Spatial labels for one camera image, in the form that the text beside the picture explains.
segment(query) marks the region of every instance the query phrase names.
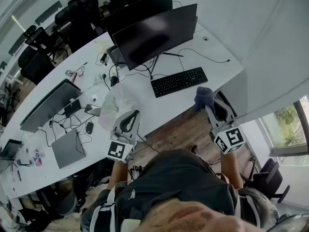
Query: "plastic bag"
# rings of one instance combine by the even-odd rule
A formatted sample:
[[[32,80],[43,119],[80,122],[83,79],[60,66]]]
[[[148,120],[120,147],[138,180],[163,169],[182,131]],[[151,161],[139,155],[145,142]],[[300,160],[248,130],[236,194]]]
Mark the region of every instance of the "plastic bag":
[[[105,130],[112,131],[116,119],[132,110],[139,110],[136,98],[125,85],[117,83],[105,97],[98,123]]]

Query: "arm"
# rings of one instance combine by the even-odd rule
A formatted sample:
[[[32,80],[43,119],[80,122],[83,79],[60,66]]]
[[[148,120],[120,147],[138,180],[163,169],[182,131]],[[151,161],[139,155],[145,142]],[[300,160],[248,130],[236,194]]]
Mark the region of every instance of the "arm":
[[[127,171],[127,163],[121,163],[116,161],[112,168],[112,175],[110,178],[110,182],[107,185],[107,190],[112,190],[112,188],[121,181],[127,181]]]
[[[235,189],[243,188],[242,179],[237,166],[235,152],[221,154],[221,173],[224,174]]]

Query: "person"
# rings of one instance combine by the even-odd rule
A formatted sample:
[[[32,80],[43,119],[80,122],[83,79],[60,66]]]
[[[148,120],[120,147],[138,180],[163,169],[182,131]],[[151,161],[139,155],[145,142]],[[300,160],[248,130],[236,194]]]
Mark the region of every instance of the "person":
[[[114,188],[127,172],[127,164],[115,162],[107,189],[81,217],[82,231],[258,232],[271,212],[262,193],[243,188],[234,152],[221,155],[229,183],[183,149],[159,153],[136,180]]]

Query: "blue cloth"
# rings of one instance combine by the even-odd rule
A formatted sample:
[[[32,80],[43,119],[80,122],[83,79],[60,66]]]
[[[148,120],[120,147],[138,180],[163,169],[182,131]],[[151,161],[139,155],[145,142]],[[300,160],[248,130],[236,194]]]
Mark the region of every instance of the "blue cloth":
[[[213,91],[210,88],[198,87],[197,95],[195,96],[194,101],[196,111],[205,109],[205,106],[208,106],[211,108],[212,112],[215,113]]]

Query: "computer mouse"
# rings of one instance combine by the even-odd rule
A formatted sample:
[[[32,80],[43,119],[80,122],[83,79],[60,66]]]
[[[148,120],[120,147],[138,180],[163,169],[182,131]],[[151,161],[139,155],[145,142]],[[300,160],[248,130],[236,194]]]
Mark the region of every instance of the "computer mouse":
[[[91,134],[92,133],[92,130],[93,130],[93,123],[91,122],[88,122],[87,125],[86,125],[86,132],[87,134]]]

